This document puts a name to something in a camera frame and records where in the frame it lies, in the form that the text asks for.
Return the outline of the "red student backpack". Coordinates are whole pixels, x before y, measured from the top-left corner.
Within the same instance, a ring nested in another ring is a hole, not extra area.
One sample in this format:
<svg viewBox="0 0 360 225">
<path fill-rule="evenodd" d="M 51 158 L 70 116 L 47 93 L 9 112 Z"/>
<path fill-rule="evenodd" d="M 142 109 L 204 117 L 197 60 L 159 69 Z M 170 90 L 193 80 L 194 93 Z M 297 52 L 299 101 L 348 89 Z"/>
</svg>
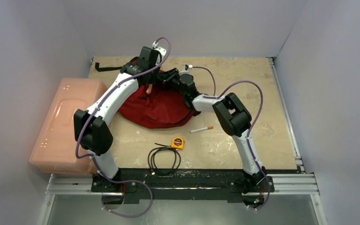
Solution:
<svg viewBox="0 0 360 225">
<path fill-rule="evenodd" d="M 149 84 L 139 87 L 117 112 L 125 119 L 145 128 L 179 127 L 198 115 L 185 106 L 178 92 L 157 85 L 156 79 L 157 76 L 149 83 L 153 85 L 149 95 L 146 94 Z"/>
</svg>

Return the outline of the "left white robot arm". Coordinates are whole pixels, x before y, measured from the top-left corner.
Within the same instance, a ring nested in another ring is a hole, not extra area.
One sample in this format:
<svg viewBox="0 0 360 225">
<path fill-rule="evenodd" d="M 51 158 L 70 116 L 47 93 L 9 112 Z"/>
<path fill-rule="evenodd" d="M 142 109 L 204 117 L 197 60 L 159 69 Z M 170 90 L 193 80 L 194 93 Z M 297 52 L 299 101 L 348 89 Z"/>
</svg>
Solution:
<svg viewBox="0 0 360 225">
<path fill-rule="evenodd" d="M 169 50 L 153 45 L 143 47 L 140 55 L 119 68 L 117 78 L 108 90 L 86 110 L 74 113 L 77 159 L 90 157 L 97 172 L 104 177 L 103 186 L 110 192 L 121 186 L 116 165 L 109 149 L 113 136 L 109 124 L 123 103 L 144 83 L 150 83 L 166 60 Z"/>
</svg>

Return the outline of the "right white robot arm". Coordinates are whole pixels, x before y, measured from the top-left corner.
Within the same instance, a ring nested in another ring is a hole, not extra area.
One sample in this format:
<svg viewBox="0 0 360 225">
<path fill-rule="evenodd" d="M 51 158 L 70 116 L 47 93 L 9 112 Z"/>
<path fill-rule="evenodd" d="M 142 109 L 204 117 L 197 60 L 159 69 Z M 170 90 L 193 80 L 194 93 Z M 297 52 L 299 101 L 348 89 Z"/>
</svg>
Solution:
<svg viewBox="0 0 360 225">
<path fill-rule="evenodd" d="M 195 113 L 215 113 L 221 128 L 236 144 L 242 161 L 246 188 L 255 191 L 262 186 L 266 171 L 251 136 L 251 129 L 256 120 L 235 93 L 219 96 L 202 94 L 196 89 L 193 76 L 181 74 L 176 68 L 158 73 L 156 84 L 178 92 L 185 106 Z"/>
</svg>

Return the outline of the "grey orange highlighter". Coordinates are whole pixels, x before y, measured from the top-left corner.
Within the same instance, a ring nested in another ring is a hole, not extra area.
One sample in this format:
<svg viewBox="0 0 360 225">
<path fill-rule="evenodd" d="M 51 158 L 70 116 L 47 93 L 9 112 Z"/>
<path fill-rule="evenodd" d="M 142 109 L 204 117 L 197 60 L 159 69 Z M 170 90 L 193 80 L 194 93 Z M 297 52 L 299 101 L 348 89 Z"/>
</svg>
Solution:
<svg viewBox="0 0 360 225">
<path fill-rule="evenodd" d="M 149 84 L 149 85 L 148 85 L 148 87 L 147 87 L 147 89 L 146 89 L 146 94 L 147 94 L 147 95 L 149 95 L 149 94 L 151 93 L 151 91 L 152 91 L 152 86 L 153 86 L 152 84 Z"/>
</svg>

